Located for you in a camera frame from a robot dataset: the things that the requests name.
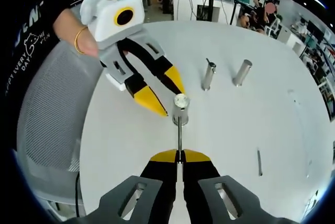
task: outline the computer screen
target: computer screen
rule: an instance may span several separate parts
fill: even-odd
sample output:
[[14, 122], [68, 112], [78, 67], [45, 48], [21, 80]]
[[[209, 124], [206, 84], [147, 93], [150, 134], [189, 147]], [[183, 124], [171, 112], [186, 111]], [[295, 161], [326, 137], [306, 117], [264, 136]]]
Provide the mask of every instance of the computer screen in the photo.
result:
[[305, 20], [303, 17], [300, 18], [301, 23], [305, 24], [307, 20]]
[[308, 22], [307, 30], [315, 36], [315, 38], [318, 40], [318, 43], [320, 43], [323, 40], [323, 37], [325, 33], [323, 33], [315, 24], [313, 24], [311, 21]]

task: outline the metal peg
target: metal peg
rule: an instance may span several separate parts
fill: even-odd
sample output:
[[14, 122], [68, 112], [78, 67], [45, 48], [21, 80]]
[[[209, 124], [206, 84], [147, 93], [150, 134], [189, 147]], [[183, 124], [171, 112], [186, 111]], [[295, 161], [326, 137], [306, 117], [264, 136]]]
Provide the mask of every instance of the metal peg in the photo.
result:
[[178, 152], [179, 152], [179, 163], [182, 162], [182, 117], [178, 117]]
[[239, 72], [237, 73], [236, 77], [233, 78], [232, 82], [235, 86], [242, 86], [242, 83], [245, 79], [245, 77], [247, 76], [250, 68], [252, 66], [252, 62], [250, 62], [249, 60], [244, 60], [242, 63], [242, 66], [239, 70]]
[[213, 62], [210, 62], [208, 58], [206, 58], [206, 60], [208, 62], [207, 71], [206, 71], [205, 78], [201, 84], [201, 87], [204, 91], [208, 91], [210, 89], [210, 84], [213, 79], [213, 75], [216, 71], [216, 64], [214, 64]]
[[174, 97], [174, 106], [172, 121], [178, 126], [178, 118], [181, 119], [181, 125], [184, 126], [188, 123], [188, 106], [190, 99], [185, 94], [178, 94]]

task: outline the mesh chair back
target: mesh chair back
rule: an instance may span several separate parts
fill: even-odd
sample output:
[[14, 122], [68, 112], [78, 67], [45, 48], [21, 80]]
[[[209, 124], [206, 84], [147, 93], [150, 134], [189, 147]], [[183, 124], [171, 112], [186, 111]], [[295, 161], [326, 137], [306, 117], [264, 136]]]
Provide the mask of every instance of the mesh chair back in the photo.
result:
[[18, 160], [43, 199], [75, 202], [81, 135], [101, 71], [97, 59], [61, 41], [29, 85], [17, 127]]

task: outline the cable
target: cable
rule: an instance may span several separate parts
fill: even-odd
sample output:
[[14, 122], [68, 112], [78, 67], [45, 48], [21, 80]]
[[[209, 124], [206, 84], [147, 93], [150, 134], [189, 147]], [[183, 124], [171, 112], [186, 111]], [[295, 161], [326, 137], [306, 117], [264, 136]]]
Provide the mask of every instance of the cable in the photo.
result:
[[193, 1], [192, 0], [188, 0], [189, 1], [189, 5], [191, 6], [191, 16], [189, 18], [189, 20], [192, 20], [192, 14], [195, 16], [196, 19], [198, 19], [197, 15], [194, 13], [193, 11]]
[[223, 3], [222, 0], [220, 0], [220, 1], [221, 1], [222, 9], [224, 10], [225, 17], [226, 17], [226, 22], [227, 22], [227, 25], [228, 25], [229, 23], [228, 23], [227, 14], [226, 14], [226, 11], [225, 11], [225, 8], [224, 8], [224, 3]]
[[206, 1], [207, 0], [205, 0], [205, 2], [203, 3], [203, 8], [201, 9], [201, 15], [200, 15], [200, 19], [201, 20], [204, 20], [204, 16], [205, 16], [205, 14], [204, 14], [204, 8], [205, 8]]
[[79, 205], [78, 205], [78, 181], [79, 181], [79, 172], [77, 174], [77, 178], [75, 178], [75, 214], [77, 217], [80, 217]]
[[178, 0], [178, 4], [177, 4], [177, 20], [178, 20], [178, 14], [179, 14], [179, 0]]

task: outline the bracelet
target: bracelet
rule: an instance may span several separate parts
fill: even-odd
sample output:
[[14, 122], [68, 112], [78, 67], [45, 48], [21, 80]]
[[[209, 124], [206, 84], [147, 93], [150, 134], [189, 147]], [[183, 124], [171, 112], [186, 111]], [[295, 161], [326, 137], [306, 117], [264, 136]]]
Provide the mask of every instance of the bracelet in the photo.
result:
[[75, 36], [75, 39], [74, 39], [74, 47], [75, 49], [77, 50], [77, 52], [79, 54], [85, 54], [84, 52], [82, 52], [79, 47], [78, 47], [78, 37], [79, 35], [81, 34], [81, 32], [83, 32], [84, 29], [87, 29], [87, 26], [85, 26], [84, 28], [82, 28], [81, 30], [79, 30], [79, 32], [77, 33], [77, 35]]

